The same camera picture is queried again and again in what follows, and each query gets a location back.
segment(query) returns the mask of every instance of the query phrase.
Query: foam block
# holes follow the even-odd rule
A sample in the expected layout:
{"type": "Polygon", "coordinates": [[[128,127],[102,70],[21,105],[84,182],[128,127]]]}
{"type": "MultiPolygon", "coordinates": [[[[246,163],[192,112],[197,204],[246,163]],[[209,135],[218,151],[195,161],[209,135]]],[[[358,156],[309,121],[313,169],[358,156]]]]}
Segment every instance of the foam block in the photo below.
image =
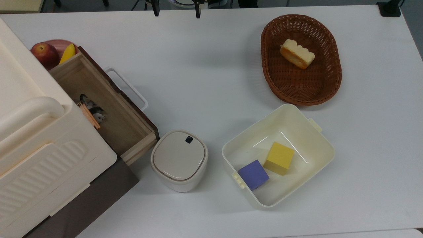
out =
{"type": "Polygon", "coordinates": [[[285,175],[291,164],[295,150],[274,142],[263,167],[280,175],[285,175]]]}
{"type": "Polygon", "coordinates": [[[269,176],[258,160],[255,160],[238,170],[238,174],[251,190],[260,187],[269,179],[269,176]]]}

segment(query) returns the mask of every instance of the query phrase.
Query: plastic container handle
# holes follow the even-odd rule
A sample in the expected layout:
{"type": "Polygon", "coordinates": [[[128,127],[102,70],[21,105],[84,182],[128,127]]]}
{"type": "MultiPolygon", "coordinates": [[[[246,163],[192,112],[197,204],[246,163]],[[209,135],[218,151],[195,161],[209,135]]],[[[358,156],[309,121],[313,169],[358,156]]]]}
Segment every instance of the plastic container handle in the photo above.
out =
{"type": "Polygon", "coordinates": [[[45,113],[53,118],[59,118],[63,116],[65,109],[51,97],[35,97],[25,101],[0,118],[0,141],[45,113]]]}
{"type": "Polygon", "coordinates": [[[317,123],[313,119],[309,118],[308,121],[314,126],[314,128],[316,128],[318,132],[323,131],[323,129],[319,125],[317,125],[317,123]]]}
{"type": "Polygon", "coordinates": [[[118,71],[116,71],[112,67],[107,67],[107,68],[104,69],[104,72],[106,72],[106,73],[114,72],[139,97],[139,99],[141,99],[141,101],[145,104],[145,106],[143,106],[143,108],[141,108],[141,111],[144,111],[148,107],[147,100],[141,95],[141,93],[124,76],[119,74],[118,71]]]}
{"type": "Polygon", "coordinates": [[[247,187],[247,185],[245,184],[245,182],[242,180],[241,176],[237,172],[233,172],[232,177],[235,180],[235,182],[238,183],[241,189],[244,189],[247,187]]]}

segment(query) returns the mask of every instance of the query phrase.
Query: bread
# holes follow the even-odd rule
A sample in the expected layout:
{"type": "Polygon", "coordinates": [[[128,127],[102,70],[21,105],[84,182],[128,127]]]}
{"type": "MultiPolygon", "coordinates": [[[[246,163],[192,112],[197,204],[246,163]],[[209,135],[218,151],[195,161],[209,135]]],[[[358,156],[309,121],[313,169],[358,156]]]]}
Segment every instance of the bread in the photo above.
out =
{"type": "Polygon", "coordinates": [[[280,53],[289,62],[295,64],[300,69],[306,69],[314,60],[315,55],[298,45],[295,40],[287,39],[283,45],[280,46],[280,53]]]}

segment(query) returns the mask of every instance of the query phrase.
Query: white drawer handle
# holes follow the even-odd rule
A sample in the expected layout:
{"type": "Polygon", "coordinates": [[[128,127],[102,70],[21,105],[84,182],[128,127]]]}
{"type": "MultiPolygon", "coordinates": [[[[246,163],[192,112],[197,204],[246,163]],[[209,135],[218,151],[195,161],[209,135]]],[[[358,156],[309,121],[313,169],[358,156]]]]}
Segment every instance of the white drawer handle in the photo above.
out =
{"type": "Polygon", "coordinates": [[[144,111],[148,107],[147,100],[141,95],[141,93],[121,74],[118,73],[118,71],[112,67],[107,67],[104,69],[104,72],[114,72],[121,80],[141,99],[141,101],[145,104],[143,108],[141,108],[141,111],[144,111]]]}
{"type": "Polygon", "coordinates": [[[65,113],[65,109],[51,97],[35,97],[25,101],[0,118],[0,141],[45,113],[53,118],[59,118],[65,113]]]}

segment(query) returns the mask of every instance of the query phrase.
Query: black clamp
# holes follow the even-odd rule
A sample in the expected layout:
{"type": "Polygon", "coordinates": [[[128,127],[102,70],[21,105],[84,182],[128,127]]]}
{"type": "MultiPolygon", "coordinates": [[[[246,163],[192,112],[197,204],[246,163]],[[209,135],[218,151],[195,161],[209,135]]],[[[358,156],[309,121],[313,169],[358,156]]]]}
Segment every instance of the black clamp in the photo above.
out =
{"type": "Polygon", "coordinates": [[[209,4],[209,0],[192,0],[194,2],[194,6],[195,6],[195,15],[197,18],[200,18],[201,15],[201,8],[200,5],[205,5],[205,4],[209,4]]]}
{"type": "Polygon", "coordinates": [[[159,1],[158,0],[146,0],[146,4],[150,3],[153,7],[153,12],[155,16],[159,16],[160,7],[159,7],[159,1]]]}
{"type": "Polygon", "coordinates": [[[401,0],[391,0],[387,3],[377,2],[376,4],[379,6],[379,11],[382,17],[399,17],[401,16],[401,11],[398,6],[400,1],[401,0]]]}

